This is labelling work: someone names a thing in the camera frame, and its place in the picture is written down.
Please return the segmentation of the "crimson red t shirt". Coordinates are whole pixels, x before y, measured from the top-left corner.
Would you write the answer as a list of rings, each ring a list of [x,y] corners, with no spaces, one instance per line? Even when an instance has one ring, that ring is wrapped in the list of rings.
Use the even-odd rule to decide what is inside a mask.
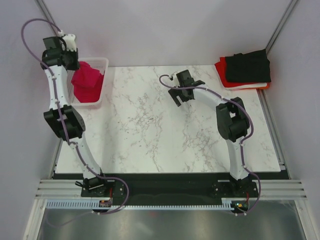
[[[71,79],[74,96],[80,103],[95,103],[100,99],[104,75],[85,61],[79,64]]]

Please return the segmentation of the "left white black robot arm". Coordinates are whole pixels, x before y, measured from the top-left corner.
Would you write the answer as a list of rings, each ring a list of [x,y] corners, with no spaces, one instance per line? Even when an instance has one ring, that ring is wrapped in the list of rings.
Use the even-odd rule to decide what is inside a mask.
[[[95,161],[87,144],[86,125],[82,116],[71,105],[68,93],[68,71],[80,68],[78,50],[66,42],[67,38],[52,36],[43,39],[45,51],[40,65],[44,70],[50,92],[49,110],[43,116],[55,135],[68,144],[82,169],[83,197],[107,197],[113,184],[106,180],[101,167]]]

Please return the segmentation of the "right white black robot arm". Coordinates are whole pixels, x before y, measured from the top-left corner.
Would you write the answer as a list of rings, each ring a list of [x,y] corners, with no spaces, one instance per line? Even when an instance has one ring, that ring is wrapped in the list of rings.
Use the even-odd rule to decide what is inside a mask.
[[[223,191],[230,197],[258,197],[259,188],[252,181],[252,172],[245,164],[244,141],[253,135],[253,122],[239,97],[226,99],[206,86],[202,80],[195,81],[188,70],[167,76],[178,86],[169,86],[168,93],[179,107],[191,100],[199,101],[216,114],[217,130],[225,140],[229,156],[229,183]]]

